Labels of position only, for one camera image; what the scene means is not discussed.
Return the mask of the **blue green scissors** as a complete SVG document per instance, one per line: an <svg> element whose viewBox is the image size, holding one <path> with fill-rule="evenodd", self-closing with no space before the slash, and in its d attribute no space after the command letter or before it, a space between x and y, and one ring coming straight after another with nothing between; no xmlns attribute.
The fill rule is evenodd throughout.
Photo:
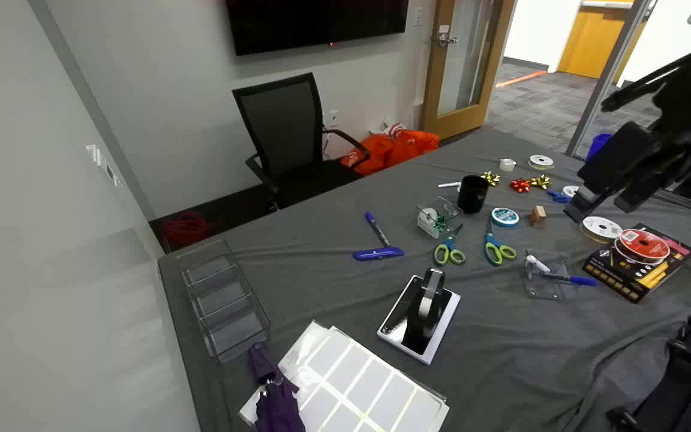
<svg viewBox="0 0 691 432"><path fill-rule="evenodd" d="M441 241L434 247L433 259L438 266L456 263L462 266L465 262L465 252L456 247L458 228L449 228L441 235Z"/></svg>
<svg viewBox="0 0 691 432"><path fill-rule="evenodd" d="M504 262L515 262L518 256L518 252L511 245L504 245L498 239L495 228L486 230L483 248L486 248L486 259L493 266L503 266Z"/></svg>

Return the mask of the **orange plastic bag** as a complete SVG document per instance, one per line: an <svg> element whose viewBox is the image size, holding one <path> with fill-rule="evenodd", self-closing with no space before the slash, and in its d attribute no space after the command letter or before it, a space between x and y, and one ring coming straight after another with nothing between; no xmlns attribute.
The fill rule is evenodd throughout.
<svg viewBox="0 0 691 432"><path fill-rule="evenodd" d="M391 134L369 134L362 146L369 156L359 148L338 157L338 162L359 174L372 174L391 166L407 162L415 156L439 148L441 136L426 130L396 130Z"/></svg>

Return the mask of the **black tape dispenser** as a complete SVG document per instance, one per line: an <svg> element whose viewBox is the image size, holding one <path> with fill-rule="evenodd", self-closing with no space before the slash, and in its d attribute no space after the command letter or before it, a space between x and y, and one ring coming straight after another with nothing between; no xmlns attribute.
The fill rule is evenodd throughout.
<svg viewBox="0 0 691 432"><path fill-rule="evenodd" d="M404 318L408 320L404 342L414 350L423 350L434 326L439 324L449 295L445 292L445 271L441 268L428 268L423 277L414 281L414 288L408 292L408 307L404 312Z"/></svg>

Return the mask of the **gold gift bow far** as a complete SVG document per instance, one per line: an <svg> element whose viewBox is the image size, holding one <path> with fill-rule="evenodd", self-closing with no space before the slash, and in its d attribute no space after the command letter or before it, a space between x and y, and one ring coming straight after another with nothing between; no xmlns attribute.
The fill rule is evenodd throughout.
<svg viewBox="0 0 691 432"><path fill-rule="evenodd" d="M495 173L495 170L486 170L481 178L483 178L487 185L493 185L493 186L498 186L499 180L503 180L503 174Z"/></svg>

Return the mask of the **gold gift bow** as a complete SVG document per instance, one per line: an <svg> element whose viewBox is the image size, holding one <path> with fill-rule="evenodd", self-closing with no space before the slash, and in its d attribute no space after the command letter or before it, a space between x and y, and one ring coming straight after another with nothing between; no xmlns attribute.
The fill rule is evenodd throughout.
<svg viewBox="0 0 691 432"><path fill-rule="evenodd" d="M549 190L552 178L549 174L535 174L535 178L531 178L531 185L540 186L540 190Z"/></svg>
<svg viewBox="0 0 691 432"><path fill-rule="evenodd" d="M495 170L486 170L481 178L483 178L487 185L493 185L493 186L498 186L499 180L503 180L503 174L495 173Z"/></svg>

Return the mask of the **clear plastic organizer tray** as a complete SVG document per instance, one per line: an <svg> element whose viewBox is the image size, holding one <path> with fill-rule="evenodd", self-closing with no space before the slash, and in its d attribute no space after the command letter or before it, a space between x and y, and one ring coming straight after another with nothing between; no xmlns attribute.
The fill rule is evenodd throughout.
<svg viewBox="0 0 691 432"><path fill-rule="evenodd" d="M186 248L179 266L212 358L230 361L267 338L264 312L228 247Z"/></svg>

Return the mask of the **red object on floor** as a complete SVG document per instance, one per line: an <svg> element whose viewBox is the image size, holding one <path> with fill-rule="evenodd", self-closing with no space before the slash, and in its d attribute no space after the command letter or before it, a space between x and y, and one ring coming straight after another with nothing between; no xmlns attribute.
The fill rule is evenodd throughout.
<svg viewBox="0 0 691 432"><path fill-rule="evenodd" d="M161 222L161 235L170 248L181 248L181 247L187 247L193 241L199 241L209 233L212 233L212 224L209 224L206 215L199 210L183 210L183 212L169 215Z"/></svg>

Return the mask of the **small clear tape roll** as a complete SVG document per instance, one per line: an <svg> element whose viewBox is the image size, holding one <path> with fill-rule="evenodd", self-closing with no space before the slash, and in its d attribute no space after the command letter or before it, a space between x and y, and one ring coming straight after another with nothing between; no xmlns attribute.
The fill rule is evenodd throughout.
<svg viewBox="0 0 691 432"><path fill-rule="evenodd" d="M499 170L511 173L515 167L516 167L516 161L515 161L515 157L503 157L503 161L499 161Z"/></svg>

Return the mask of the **blue pen on plastic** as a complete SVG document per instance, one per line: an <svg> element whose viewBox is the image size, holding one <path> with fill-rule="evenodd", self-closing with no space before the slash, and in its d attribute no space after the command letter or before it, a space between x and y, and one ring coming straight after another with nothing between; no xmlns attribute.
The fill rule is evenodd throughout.
<svg viewBox="0 0 691 432"><path fill-rule="evenodd" d="M566 281L566 283L573 283L573 284L599 284L595 277L591 276L571 276L571 274L563 274L563 271L554 271L552 266L548 266L543 259L537 259L535 253L527 253L527 268L534 274L534 276L545 276L545 277L558 277L558 281Z"/></svg>

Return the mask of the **small wooden block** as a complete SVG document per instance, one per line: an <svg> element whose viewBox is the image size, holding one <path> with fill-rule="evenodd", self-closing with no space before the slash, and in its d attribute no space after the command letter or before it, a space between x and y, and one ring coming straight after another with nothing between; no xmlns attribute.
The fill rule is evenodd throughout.
<svg viewBox="0 0 691 432"><path fill-rule="evenodd" d="M548 221L548 209L545 205L534 205L534 210L528 212L531 224L543 224Z"/></svg>

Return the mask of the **white ribbon spool far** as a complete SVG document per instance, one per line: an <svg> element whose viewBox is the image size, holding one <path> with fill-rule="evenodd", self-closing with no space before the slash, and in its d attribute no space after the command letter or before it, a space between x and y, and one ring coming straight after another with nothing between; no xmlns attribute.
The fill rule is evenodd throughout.
<svg viewBox="0 0 691 432"><path fill-rule="evenodd" d="M552 156L545 156L545 154L534 154L534 156L528 157L528 162L531 162L534 167L554 167L554 157L552 157Z"/></svg>

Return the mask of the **clear plastic bag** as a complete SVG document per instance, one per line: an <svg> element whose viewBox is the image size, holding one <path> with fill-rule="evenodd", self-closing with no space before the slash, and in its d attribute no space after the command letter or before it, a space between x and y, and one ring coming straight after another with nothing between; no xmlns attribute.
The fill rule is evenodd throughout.
<svg viewBox="0 0 691 432"><path fill-rule="evenodd" d="M552 266L554 271L569 274L569 268L564 263L548 263L548 266ZM534 276L527 268L527 259L524 259L524 288L535 300L566 300L573 290L573 283L545 277L545 276Z"/></svg>

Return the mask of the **white ribbon spool middle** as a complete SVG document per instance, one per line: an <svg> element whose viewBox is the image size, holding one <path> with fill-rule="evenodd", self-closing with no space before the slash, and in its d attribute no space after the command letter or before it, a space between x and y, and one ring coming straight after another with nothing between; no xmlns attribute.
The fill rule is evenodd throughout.
<svg viewBox="0 0 691 432"><path fill-rule="evenodd" d="M566 185L563 192L566 194L566 197L576 197L578 194L578 185Z"/></svg>

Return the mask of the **black orange ribbon package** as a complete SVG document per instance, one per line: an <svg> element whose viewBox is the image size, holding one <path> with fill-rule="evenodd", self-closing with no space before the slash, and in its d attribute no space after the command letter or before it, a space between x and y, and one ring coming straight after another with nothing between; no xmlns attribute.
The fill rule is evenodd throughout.
<svg viewBox="0 0 691 432"><path fill-rule="evenodd" d="M618 239L594 252L583 271L630 301L642 301L688 259L691 245L639 222L624 228Z"/></svg>

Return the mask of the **wall mounted black television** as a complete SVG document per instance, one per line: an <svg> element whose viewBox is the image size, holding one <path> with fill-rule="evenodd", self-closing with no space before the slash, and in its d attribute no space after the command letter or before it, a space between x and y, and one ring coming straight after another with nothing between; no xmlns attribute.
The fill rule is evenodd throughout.
<svg viewBox="0 0 691 432"><path fill-rule="evenodd" d="M239 55L404 32L408 0L225 0Z"/></svg>

